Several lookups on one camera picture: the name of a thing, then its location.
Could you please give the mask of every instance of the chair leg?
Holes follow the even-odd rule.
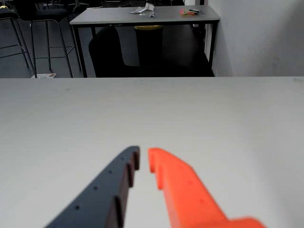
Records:
[[[34,62],[34,75],[37,78],[37,67],[36,67],[36,57],[35,57],[35,47],[34,47],[34,36],[33,36],[33,22],[31,21],[30,24],[30,37],[32,41],[32,51],[33,51],[33,62]]]
[[[67,49],[66,49],[66,45],[65,45],[65,40],[63,38],[63,34],[62,34],[62,30],[61,30],[61,26],[60,24],[57,22],[58,24],[58,28],[59,28],[59,31],[60,31],[60,35],[61,35],[61,42],[62,42],[62,46],[63,46],[63,51],[65,53],[65,56],[66,56],[66,62],[67,62],[67,66],[68,66],[68,70],[70,72],[70,76],[73,77],[73,74],[72,74],[72,70],[71,70],[71,65],[70,65],[70,61],[68,60],[68,55],[67,55]]]
[[[21,39],[22,39],[23,47],[25,48],[25,52],[26,52],[26,54],[27,54],[27,56],[28,56],[28,60],[29,60],[29,63],[30,63],[30,65],[31,65],[32,73],[34,73],[33,62],[32,62],[32,60],[31,60],[31,58],[30,58],[28,46],[27,46],[27,44],[26,44],[26,42],[25,42],[25,40],[24,40],[24,36],[23,36],[22,30],[21,30],[21,28],[20,28],[20,24],[19,24],[19,22],[18,22],[18,19],[15,19],[15,21],[16,21],[16,24],[17,24],[18,29],[19,29],[19,33],[20,33],[20,36],[21,36]]]
[[[47,54],[48,54],[48,68],[50,70],[52,70],[52,67],[51,67],[51,54],[50,54],[50,48],[49,48],[49,36],[48,36],[48,23],[46,21],[46,29],[47,29]]]
[[[74,33],[72,30],[72,26],[70,25],[70,23],[68,22],[70,30],[71,30],[71,34],[72,34],[72,38],[73,38],[73,43],[74,43],[74,47],[75,47],[75,52],[76,52],[76,56],[77,56],[77,62],[78,62],[78,66],[79,66],[79,70],[81,71],[81,65],[80,65],[80,60],[79,60],[79,55],[78,55],[78,49],[77,49],[77,45],[75,42],[75,37],[74,37]]]
[[[23,57],[24,57],[24,61],[25,61],[26,65],[27,65],[27,67],[29,67],[29,64],[28,64],[27,58],[25,57],[25,53],[24,53],[23,46],[22,46],[22,44],[21,44],[21,41],[20,41],[20,38],[19,38],[18,32],[17,32],[16,27],[15,27],[15,24],[14,24],[14,21],[13,21],[13,19],[10,19],[10,21],[11,21],[11,24],[12,24],[12,26],[13,26],[13,28],[14,28],[14,32],[15,32],[15,34],[16,34],[18,44],[19,44],[19,46],[20,46],[20,48],[21,48],[22,55],[23,55]]]

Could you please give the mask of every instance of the table leg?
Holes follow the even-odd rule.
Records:
[[[218,21],[215,21],[212,24],[212,37],[211,37],[211,45],[210,45],[210,57],[209,57],[209,64],[212,69],[212,63],[213,63],[213,54],[214,54],[214,46],[215,46],[215,36],[217,33],[218,28]]]
[[[83,73],[84,77],[87,77],[86,68],[85,68],[86,65],[85,65],[85,60],[84,60],[84,54],[83,54],[82,48],[81,48],[81,42],[80,42],[78,27],[73,26],[73,30],[74,30],[76,45],[77,45],[77,49],[78,49],[78,53],[79,53],[79,59],[80,59],[80,65],[81,65],[82,73]]]

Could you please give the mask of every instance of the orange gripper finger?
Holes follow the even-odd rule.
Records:
[[[183,160],[160,148],[150,148],[150,171],[163,190],[172,228],[263,228],[252,218],[229,220]]]

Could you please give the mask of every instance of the trash bin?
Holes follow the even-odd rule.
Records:
[[[162,60],[162,26],[135,26],[141,66],[154,66]]]

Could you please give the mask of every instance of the table surface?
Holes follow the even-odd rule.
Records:
[[[151,11],[145,12],[145,15],[131,14],[136,7],[120,8],[95,8],[86,9],[79,16],[74,18],[71,25],[109,25],[109,24],[126,24],[126,23],[190,23],[200,21],[218,21],[219,16],[209,6],[160,6],[155,7],[156,17],[150,18]],[[181,16],[180,9],[198,9],[201,14],[196,16]]]
[[[139,145],[126,228],[169,228],[147,149],[188,162],[229,218],[302,226],[304,79],[0,79],[0,227],[42,228]]]

